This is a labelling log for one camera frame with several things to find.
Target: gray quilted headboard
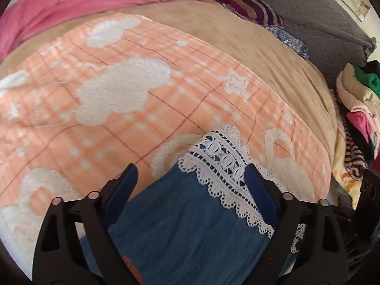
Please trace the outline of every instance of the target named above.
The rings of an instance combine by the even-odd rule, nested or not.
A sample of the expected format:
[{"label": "gray quilted headboard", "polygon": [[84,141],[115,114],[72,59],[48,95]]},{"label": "gray quilted headboard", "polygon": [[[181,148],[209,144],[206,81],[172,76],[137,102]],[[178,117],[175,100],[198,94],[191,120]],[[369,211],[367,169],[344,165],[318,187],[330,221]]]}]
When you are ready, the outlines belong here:
[{"label": "gray quilted headboard", "polygon": [[309,47],[309,60],[330,88],[347,62],[364,66],[375,49],[375,40],[335,0],[263,1],[283,18],[286,30]]}]

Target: blue gripper pad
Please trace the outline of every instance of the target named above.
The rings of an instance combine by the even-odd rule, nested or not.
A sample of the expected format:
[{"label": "blue gripper pad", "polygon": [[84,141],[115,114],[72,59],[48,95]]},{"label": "blue gripper pad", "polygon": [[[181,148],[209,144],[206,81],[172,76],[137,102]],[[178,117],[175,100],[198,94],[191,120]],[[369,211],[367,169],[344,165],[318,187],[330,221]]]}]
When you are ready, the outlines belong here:
[{"label": "blue gripper pad", "polygon": [[106,214],[103,225],[108,229],[116,223],[122,213],[125,204],[131,196],[138,180],[138,170],[135,165],[127,168],[119,178],[121,181],[106,204]]},{"label": "blue gripper pad", "polygon": [[246,184],[258,210],[266,224],[277,229],[279,220],[277,218],[277,207],[272,196],[267,192],[259,176],[250,166],[244,170],[244,183]]}]

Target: wall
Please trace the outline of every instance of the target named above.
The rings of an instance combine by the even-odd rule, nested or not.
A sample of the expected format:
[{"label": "wall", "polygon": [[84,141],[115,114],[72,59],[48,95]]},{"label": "wall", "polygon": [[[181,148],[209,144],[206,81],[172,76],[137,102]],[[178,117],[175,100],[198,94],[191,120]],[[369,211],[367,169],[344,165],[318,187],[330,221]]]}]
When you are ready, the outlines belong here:
[{"label": "wall", "polygon": [[376,14],[373,7],[369,10],[366,18],[363,22],[354,14],[352,10],[348,8],[348,6],[342,0],[335,0],[342,6],[345,11],[355,20],[355,22],[359,25],[359,27],[367,33],[369,37],[377,38],[378,48],[374,51],[374,53],[369,57],[369,60],[379,60],[380,61],[380,18]]}]

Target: purple striped cloth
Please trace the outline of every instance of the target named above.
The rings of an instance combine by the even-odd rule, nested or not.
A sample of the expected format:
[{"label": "purple striped cloth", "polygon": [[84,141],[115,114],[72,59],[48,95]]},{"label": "purple striped cloth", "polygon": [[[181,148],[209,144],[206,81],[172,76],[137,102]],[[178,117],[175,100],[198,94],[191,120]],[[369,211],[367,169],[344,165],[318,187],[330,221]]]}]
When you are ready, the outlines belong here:
[{"label": "purple striped cloth", "polygon": [[284,26],[281,17],[262,0],[217,1],[239,17],[259,24],[260,26]]}]

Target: lace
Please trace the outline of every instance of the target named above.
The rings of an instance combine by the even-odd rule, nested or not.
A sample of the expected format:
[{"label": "lace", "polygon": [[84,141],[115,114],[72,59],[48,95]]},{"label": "lace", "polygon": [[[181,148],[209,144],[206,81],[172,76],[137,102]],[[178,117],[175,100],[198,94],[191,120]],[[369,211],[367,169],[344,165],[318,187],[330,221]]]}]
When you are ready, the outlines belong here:
[{"label": "lace", "polygon": [[[264,179],[273,181],[281,192],[291,191],[270,174],[267,168],[249,156],[248,146],[240,143],[239,130],[229,124],[221,124],[206,134],[178,161],[182,172],[196,171],[198,182],[208,186],[212,197],[219,197],[223,207],[235,208],[240,218],[246,218],[250,227],[257,226],[261,234],[271,238],[272,226],[266,224],[244,183],[244,169],[254,164]],[[304,224],[298,226],[291,252],[297,252],[296,244],[302,239]]]}]

